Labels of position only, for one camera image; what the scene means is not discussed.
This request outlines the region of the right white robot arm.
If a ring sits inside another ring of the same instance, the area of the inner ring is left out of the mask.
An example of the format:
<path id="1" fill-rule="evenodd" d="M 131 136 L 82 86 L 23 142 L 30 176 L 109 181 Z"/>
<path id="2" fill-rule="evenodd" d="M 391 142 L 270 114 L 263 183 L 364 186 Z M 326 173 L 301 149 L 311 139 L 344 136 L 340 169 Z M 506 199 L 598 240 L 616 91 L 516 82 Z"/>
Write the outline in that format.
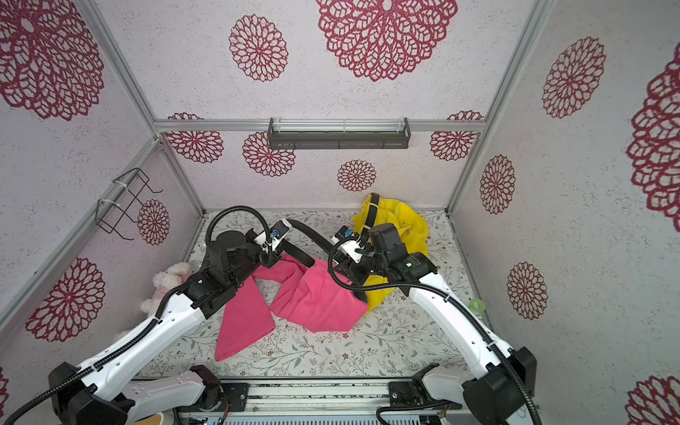
<path id="1" fill-rule="evenodd" d="M 432 403 L 467 407 L 481 424 L 540 424 L 533 400 L 538 363 L 526 348 L 515 349 L 497 336 L 451 291 L 423 253 L 410 253 L 391 223 L 362 234 L 345 233 L 338 249 L 346 256 L 355 291 L 377 290 L 365 281 L 385 278 L 384 289 L 400 289 L 422 308 L 453 342 L 470 376 L 456 377 L 434 367 L 418 378 Z"/>

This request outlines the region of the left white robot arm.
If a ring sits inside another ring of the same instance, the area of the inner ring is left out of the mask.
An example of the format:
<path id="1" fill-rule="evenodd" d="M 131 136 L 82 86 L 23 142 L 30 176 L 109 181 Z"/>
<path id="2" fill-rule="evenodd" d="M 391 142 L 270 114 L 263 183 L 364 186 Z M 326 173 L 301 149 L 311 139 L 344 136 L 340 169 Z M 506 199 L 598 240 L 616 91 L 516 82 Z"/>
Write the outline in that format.
<path id="1" fill-rule="evenodd" d="M 51 403 L 60 422 L 131 424 L 176 407 L 219 407 L 221 381 L 203 365 L 149 384 L 133 380 L 160 352 L 232 301 L 275 246 L 271 232 L 221 233 L 207 244 L 198 272 L 170 290 L 151 317 L 79 366 L 55 368 L 49 383 L 56 389 Z"/>

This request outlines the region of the pink trousers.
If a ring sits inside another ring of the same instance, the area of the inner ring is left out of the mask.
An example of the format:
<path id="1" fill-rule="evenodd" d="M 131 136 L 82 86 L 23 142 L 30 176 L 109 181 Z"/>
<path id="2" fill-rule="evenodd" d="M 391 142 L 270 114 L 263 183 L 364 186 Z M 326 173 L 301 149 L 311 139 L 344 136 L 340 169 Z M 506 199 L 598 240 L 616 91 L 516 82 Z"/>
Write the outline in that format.
<path id="1" fill-rule="evenodd" d="M 274 267 L 259 267 L 224 307 L 214 358 L 229 359 L 276 329 L 275 318 L 313 332 L 347 332 L 368 304 L 338 286 L 328 264 L 311 267 L 286 254 Z"/>

